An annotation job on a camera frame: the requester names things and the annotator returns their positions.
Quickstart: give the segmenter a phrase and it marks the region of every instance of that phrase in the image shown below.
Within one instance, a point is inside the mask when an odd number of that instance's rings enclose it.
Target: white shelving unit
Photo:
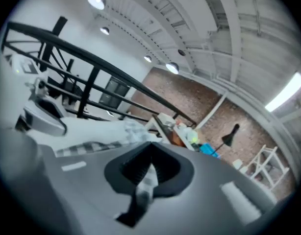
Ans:
[[[283,179],[283,177],[287,174],[289,171],[288,167],[285,167],[282,162],[280,161],[276,151],[278,147],[276,146],[273,149],[267,148],[266,145],[264,145],[259,153],[252,159],[252,161],[249,163],[247,167],[250,167],[250,165],[255,165],[255,172],[251,176],[252,179],[254,179],[258,174],[261,174],[270,184],[269,190],[272,190],[276,187],[276,185]],[[279,178],[274,182],[271,175],[269,174],[269,171],[266,169],[267,165],[271,165],[274,168],[277,168],[280,170],[281,175]]]

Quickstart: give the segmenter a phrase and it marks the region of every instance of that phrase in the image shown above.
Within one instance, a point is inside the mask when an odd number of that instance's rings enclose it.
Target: white ceiling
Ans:
[[[152,52],[154,66],[174,61],[184,76],[233,88],[261,107],[301,72],[301,33],[279,0],[107,0],[104,11],[90,9]],[[272,118],[301,149],[301,94]]]

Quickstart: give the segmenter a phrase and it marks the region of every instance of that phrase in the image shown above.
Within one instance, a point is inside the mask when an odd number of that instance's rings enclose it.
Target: ceiling light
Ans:
[[[185,57],[185,56],[186,56],[185,52],[184,52],[183,50],[181,50],[181,49],[178,49],[178,53],[179,53],[182,57]]]
[[[108,29],[107,27],[100,28],[100,31],[101,31],[103,34],[109,35],[109,29]]]
[[[146,60],[147,62],[150,62],[150,63],[151,63],[151,57],[150,57],[150,56],[145,56],[144,58],[145,58],[145,60]]]
[[[289,98],[291,98],[301,88],[301,74],[296,72],[291,78],[290,82],[283,88],[283,90],[266,105],[266,110],[269,112],[274,111]]]
[[[173,74],[179,74],[179,66],[174,63],[174,62],[170,62],[168,64],[166,64],[166,67],[168,70],[170,70]]]
[[[105,0],[88,0],[88,2],[98,10],[105,8]]]

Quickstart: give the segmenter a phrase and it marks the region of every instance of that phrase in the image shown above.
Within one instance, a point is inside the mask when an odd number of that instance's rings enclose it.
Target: railing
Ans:
[[[27,42],[27,41],[7,41],[7,35],[8,32],[10,30],[14,30],[17,31],[19,33],[23,33],[24,35],[27,35],[29,37],[33,37],[37,40],[37,42],[40,42],[42,45],[40,47],[39,51],[36,51],[38,53],[38,56],[35,57],[33,55],[31,55],[31,52],[25,52],[21,49],[19,49],[18,47],[15,47],[14,44],[15,42],[17,43],[21,43],[21,42]],[[51,49],[54,47],[56,48],[57,52],[59,53],[59,56],[61,58],[61,60],[63,61],[66,70],[64,70],[64,68],[60,65],[60,63],[58,62],[57,58],[55,57],[54,53],[51,52],[50,55],[53,57],[53,59],[55,60],[56,64],[59,66],[55,67],[53,64],[51,64],[48,61],[42,60],[40,59],[41,56],[41,52],[42,52],[42,48],[43,45],[46,45],[46,47],[51,47]],[[22,24],[22,23],[13,23],[13,22],[9,22],[7,25],[7,30],[5,32],[4,38],[3,38],[3,43],[1,46],[1,50],[4,51],[4,48],[7,47],[15,52],[17,52],[18,54],[21,54],[23,56],[29,57],[31,59],[33,59],[36,63],[39,63],[40,66],[43,67],[47,67],[48,69],[51,69],[55,72],[57,72],[58,74],[60,74],[63,79],[63,87],[59,88],[57,86],[54,86],[52,84],[47,83],[47,86],[49,88],[51,88],[52,90],[55,90],[63,95],[68,96],[69,98],[72,98],[74,100],[79,100],[80,101],[80,106],[79,106],[79,110],[78,112],[73,111],[73,110],[68,110],[70,113],[72,114],[76,114],[78,118],[91,118],[91,119],[95,119],[95,120],[103,120],[99,117],[94,117],[91,115],[87,115],[84,114],[84,107],[86,106],[86,104],[98,107],[100,109],[103,110],[107,110],[122,116],[126,116],[129,118],[133,118],[133,119],[137,119],[137,120],[141,120],[144,122],[148,122],[147,119],[138,117],[138,116],[134,116],[134,115],[130,115],[124,112],[120,112],[117,109],[114,108],[110,108],[108,106],[105,106],[103,104],[100,103],[96,103],[93,101],[89,100],[89,94],[90,91],[92,89],[98,90],[100,92],[103,92],[105,94],[108,94],[112,97],[115,97],[117,99],[120,99],[121,101],[124,101],[126,103],[129,103],[131,105],[134,105],[140,109],[143,109],[145,111],[151,112],[152,114],[156,114],[158,115],[159,113],[146,107],[143,106],[139,103],[136,103],[134,101],[131,101],[121,95],[118,95],[116,93],[110,92],[98,85],[94,84],[94,81],[99,73],[100,70],[112,75],[113,77],[121,80],[122,82],[124,82],[126,85],[134,87],[136,90],[142,92],[143,94],[147,95],[148,97],[156,100],[157,102],[161,103],[162,105],[166,106],[167,108],[169,108],[170,110],[174,111],[176,114],[174,115],[174,119],[177,118],[178,116],[182,116],[183,118],[185,118],[186,120],[190,121],[192,123],[192,126],[196,125],[196,122],[194,120],[192,120],[190,117],[188,117],[186,114],[184,114],[182,111],[180,111],[177,107],[175,107],[173,104],[171,104],[170,102],[168,102],[167,100],[163,99],[161,96],[159,96],[157,93],[155,93],[154,91],[150,90],[148,87],[146,87],[145,85],[143,85],[142,83],[140,83],[139,81],[137,81],[136,79],[134,79],[133,77],[129,76],[128,74],[126,74],[125,72],[123,72],[122,70],[120,70],[119,68],[113,66],[112,64],[106,62],[105,60],[95,56],[92,53],[89,53],[81,48],[78,48],[74,45],[71,45],[69,43],[67,43],[64,40],[61,40],[60,38],[58,38],[57,36],[55,36],[54,34],[52,34],[50,31],[47,30],[43,30],[37,27],[33,27],[30,25],[26,25],[26,24]],[[73,60],[70,60],[70,62],[67,64],[64,59],[63,56],[61,54],[61,51],[65,51],[66,53],[77,57],[91,65],[93,65],[93,69],[90,73],[90,76],[88,78],[88,80],[84,80],[81,79],[80,77],[73,75],[72,73],[70,73],[71,70],[71,66],[73,64]],[[67,90],[65,90],[65,83],[67,82],[67,79],[70,79],[71,81],[74,81],[74,84],[76,82],[82,83],[85,85],[84,91],[82,93],[81,96],[76,95],[72,92],[69,92]]]

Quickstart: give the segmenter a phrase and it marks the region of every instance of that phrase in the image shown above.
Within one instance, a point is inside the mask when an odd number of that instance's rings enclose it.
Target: red brick wall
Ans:
[[[221,97],[202,84],[157,68],[153,68],[149,72],[143,84],[174,104],[197,123],[203,120]],[[133,101],[171,116],[174,114],[140,92],[134,94]],[[133,115],[147,119],[151,117],[151,113],[134,106],[130,108],[130,111]],[[222,159],[228,163],[241,159],[243,164],[247,165],[264,144],[269,148],[276,146],[268,133],[253,118],[228,100],[224,101],[201,130],[211,146],[217,147],[222,143],[221,137],[230,133],[236,123],[240,124],[240,130],[234,138],[233,146],[224,145],[219,150]],[[280,185],[275,188],[274,194],[281,199],[291,193],[294,187],[294,176],[292,173],[288,173]]]

